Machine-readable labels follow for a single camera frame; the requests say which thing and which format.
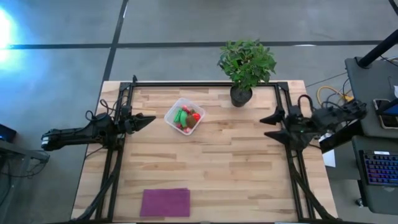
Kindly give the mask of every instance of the wooden table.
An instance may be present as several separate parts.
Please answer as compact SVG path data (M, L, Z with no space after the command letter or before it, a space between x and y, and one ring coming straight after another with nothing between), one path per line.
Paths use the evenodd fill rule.
M305 94L303 81L288 81L293 104ZM101 98L116 101L120 82L105 82ZM232 106L227 87L135 88L133 113L156 115L143 130L127 136L116 199L114 222L276 222L297 221L285 149L264 136L280 126L259 123L276 106L270 87L257 87L249 103ZM164 121L180 98L206 110L191 136ZM309 115L309 105L302 103ZM98 105L97 113L104 112ZM87 153L99 148L93 144ZM303 153L310 187L321 204L336 217L322 154L309 147ZM100 189L106 150L84 163L72 217L79 216ZM141 218L144 189L188 188L189 218ZM303 193L300 194L305 209Z

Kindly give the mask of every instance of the purple towel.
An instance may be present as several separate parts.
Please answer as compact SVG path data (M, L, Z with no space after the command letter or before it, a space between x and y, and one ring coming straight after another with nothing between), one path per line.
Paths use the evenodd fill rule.
M188 189L144 190L141 217L189 217Z

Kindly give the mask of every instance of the concrete floor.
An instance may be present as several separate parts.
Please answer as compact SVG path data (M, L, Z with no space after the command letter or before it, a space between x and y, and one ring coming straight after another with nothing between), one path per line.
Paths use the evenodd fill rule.
M8 44L109 44L121 5L122 0L1 0L0 20L8 20ZM130 0L119 42L382 40L397 29L397 20L387 0ZM345 72L345 58L373 47L271 47L278 62L272 79L309 85ZM109 79L135 74L139 80L225 80L216 67L219 53L217 47L118 49ZM108 55L109 49L0 50L0 123L16 129L16 143L28 149L40 149L40 137L50 128L84 126L85 111L95 110ZM384 56L396 55L394 47ZM318 87L340 89L346 79L342 75L307 92L315 99ZM84 153L85 146L51 152L43 172L23 180L7 222L68 220ZM355 182L331 180L331 186L344 220L398 218L358 208Z

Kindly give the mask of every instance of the keyboard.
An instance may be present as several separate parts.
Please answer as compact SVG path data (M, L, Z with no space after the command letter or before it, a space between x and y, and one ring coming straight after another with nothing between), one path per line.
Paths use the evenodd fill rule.
M398 154L380 153L375 154L374 151L362 153L368 184L398 187Z

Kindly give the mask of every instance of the clear plastic box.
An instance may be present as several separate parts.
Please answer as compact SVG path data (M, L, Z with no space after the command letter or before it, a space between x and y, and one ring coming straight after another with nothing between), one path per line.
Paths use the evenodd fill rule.
M188 133L183 132L181 129L175 126L174 124L174 117L177 115L178 110L183 106L186 105L188 108L193 108L198 114L200 114L200 119L196 123L196 125L192 128L192 130ZM192 132L195 130L195 128L198 126L200 121L205 117L206 111L203 108L200 108L198 105L192 103L190 100L185 99L185 98L179 98L177 102L174 103L174 105L171 107L171 109L167 112L167 114L164 116L164 121L169 124L171 127L175 128L182 134L188 136L192 134Z

